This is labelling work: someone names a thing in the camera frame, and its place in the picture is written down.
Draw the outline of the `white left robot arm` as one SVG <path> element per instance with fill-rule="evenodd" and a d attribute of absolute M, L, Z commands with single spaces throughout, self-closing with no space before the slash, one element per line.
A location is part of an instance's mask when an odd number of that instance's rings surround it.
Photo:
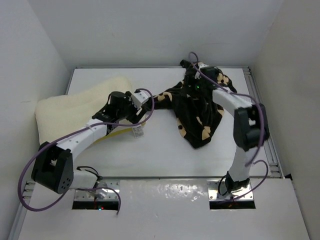
<path fill-rule="evenodd" d="M 121 120 L 137 124 L 146 113 L 142 106 L 148 99 L 149 96 L 140 90 L 134 93 L 110 93 L 107 103 L 91 117 L 85 127 L 66 138 L 41 145 L 31 178 L 57 194 L 64 194 L 69 189 L 94 188 L 98 175 L 75 169 L 76 158 L 94 142 L 108 136 L 120 125 Z"/>

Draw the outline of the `cream contoured pillow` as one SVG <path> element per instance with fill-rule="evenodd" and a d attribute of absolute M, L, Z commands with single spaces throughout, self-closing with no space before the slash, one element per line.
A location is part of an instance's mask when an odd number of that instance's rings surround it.
<path fill-rule="evenodd" d="M 132 90 L 128 78 L 115 76 L 76 94 L 40 100 L 35 108 L 39 143 L 50 143 L 84 127 L 107 103 L 111 92 L 125 93 Z"/>

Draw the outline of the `black floral plush pillowcase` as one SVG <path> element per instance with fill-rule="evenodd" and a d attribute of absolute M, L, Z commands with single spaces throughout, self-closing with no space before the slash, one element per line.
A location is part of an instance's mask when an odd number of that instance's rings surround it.
<path fill-rule="evenodd" d="M 180 66 L 186 70 L 192 63 L 183 59 Z M 184 93 L 184 79 L 155 95 L 154 108 L 172 110 L 180 135 L 194 149 L 199 149 L 211 141 L 224 115 L 224 108 L 213 99 L 187 96 Z"/>

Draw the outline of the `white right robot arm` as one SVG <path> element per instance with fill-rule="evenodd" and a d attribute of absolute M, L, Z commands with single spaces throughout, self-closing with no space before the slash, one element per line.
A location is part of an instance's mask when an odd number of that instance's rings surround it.
<path fill-rule="evenodd" d="M 233 116 L 233 140 L 236 150 L 231 167 L 224 177 L 227 194 L 250 183 L 251 166 L 258 163 L 260 148 L 270 137 L 266 108 L 248 94 L 238 93 L 231 80 L 218 72 L 217 67 L 192 62 L 195 79 L 207 80 L 214 87 L 213 101 Z"/>

